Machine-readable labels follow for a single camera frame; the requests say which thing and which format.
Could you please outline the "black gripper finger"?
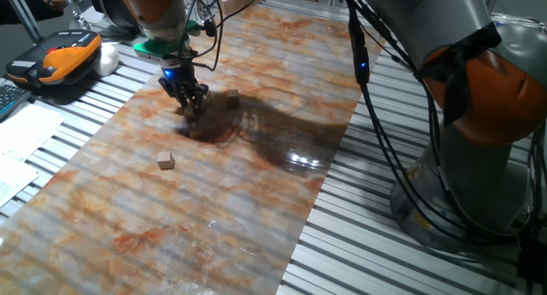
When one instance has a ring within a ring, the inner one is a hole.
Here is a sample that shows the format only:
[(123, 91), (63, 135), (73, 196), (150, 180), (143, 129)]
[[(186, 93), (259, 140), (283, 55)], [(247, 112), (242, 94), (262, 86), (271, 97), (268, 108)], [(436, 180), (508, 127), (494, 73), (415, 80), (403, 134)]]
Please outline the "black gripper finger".
[(192, 96), (192, 108), (194, 116), (201, 116), (210, 105), (210, 90), (205, 84), (195, 84)]
[(162, 76), (158, 80), (162, 89), (171, 97), (178, 101), (183, 112), (188, 115), (193, 115), (193, 109), (191, 103), (184, 92), (184, 87), (169, 81), (165, 76)]

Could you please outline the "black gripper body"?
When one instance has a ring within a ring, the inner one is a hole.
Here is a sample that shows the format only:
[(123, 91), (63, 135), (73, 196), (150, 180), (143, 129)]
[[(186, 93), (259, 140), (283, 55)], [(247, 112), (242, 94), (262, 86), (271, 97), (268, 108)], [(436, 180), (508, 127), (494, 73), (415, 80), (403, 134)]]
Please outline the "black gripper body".
[(166, 89), (173, 89), (175, 85), (183, 86), (185, 89), (196, 89), (197, 79), (195, 77), (194, 65), (191, 61), (164, 62), (160, 65), (162, 76), (159, 83)]

